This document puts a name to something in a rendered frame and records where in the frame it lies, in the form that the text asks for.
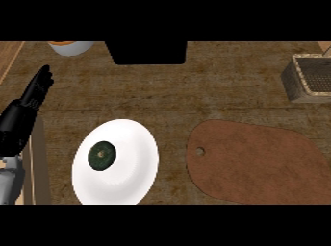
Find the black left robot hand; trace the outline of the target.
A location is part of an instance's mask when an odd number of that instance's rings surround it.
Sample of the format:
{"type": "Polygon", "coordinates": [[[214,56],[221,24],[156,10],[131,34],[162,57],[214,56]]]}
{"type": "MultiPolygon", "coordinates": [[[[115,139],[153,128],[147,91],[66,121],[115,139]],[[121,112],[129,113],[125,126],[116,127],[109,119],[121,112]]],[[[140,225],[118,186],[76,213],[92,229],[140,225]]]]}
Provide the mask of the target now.
{"type": "Polygon", "coordinates": [[[0,115],[0,157],[16,156],[29,139],[36,111],[54,83],[50,66],[44,65],[30,79],[23,94],[0,115]]]}

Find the brown wooden cutting board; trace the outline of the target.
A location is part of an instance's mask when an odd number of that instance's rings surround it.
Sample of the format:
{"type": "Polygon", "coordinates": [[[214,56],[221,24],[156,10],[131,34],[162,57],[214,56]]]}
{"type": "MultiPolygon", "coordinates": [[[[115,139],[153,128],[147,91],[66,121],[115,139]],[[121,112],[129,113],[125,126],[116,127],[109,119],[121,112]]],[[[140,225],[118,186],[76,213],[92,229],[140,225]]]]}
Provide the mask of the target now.
{"type": "Polygon", "coordinates": [[[206,120],[193,129],[187,171],[199,190],[240,204],[331,203],[331,170],[313,142],[280,128],[206,120]]]}

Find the wicker basket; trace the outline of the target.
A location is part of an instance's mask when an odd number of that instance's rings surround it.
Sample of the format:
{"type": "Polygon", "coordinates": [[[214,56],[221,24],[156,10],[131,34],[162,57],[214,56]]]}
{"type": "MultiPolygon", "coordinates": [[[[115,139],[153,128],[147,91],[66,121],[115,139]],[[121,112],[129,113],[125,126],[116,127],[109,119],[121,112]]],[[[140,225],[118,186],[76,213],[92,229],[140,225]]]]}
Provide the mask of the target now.
{"type": "Polygon", "coordinates": [[[292,103],[331,103],[331,43],[320,54],[293,54],[280,73],[292,103]]]}

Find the dark green round vegetable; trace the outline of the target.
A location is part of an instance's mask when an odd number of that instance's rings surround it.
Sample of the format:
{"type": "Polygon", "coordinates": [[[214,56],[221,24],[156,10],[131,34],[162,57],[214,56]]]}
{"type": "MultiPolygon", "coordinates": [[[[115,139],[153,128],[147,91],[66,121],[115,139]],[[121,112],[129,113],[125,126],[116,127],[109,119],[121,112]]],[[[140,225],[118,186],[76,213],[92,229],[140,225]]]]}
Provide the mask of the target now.
{"type": "Polygon", "coordinates": [[[113,164],[116,149],[110,142],[98,141],[90,149],[88,163],[94,171],[106,170],[113,164]]]}

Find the white bowl with orange content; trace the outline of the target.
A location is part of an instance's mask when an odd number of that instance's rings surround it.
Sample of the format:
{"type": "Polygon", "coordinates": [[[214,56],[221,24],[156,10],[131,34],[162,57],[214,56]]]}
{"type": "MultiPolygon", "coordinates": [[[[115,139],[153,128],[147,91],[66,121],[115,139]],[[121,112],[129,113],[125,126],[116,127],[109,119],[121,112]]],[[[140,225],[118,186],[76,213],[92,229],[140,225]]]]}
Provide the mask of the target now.
{"type": "Polygon", "coordinates": [[[78,56],[85,53],[92,46],[91,41],[50,41],[48,45],[64,57],[78,56]]]}

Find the white oval plate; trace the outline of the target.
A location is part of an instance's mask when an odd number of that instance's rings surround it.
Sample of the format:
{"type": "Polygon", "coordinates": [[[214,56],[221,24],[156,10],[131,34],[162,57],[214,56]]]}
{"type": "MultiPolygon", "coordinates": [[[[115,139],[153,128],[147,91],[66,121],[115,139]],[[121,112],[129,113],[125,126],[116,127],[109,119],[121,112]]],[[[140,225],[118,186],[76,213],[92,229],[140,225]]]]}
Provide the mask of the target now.
{"type": "Polygon", "coordinates": [[[87,135],[72,163],[72,186],[85,205],[134,205],[146,196],[158,173],[159,151],[146,127],[129,119],[103,123],[87,135]],[[98,142],[109,142],[115,158],[109,167],[95,171],[90,152],[98,142]]]}

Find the black box appliance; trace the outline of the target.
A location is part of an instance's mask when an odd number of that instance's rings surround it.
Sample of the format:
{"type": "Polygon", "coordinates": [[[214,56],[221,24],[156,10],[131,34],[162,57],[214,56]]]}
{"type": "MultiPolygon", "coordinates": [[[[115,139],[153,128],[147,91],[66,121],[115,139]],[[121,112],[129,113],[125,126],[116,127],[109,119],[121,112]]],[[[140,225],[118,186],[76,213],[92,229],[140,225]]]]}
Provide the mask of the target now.
{"type": "Polygon", "coordinates": [[[106,41],[116,65],[183,64],[186,41],[106,41]]]}

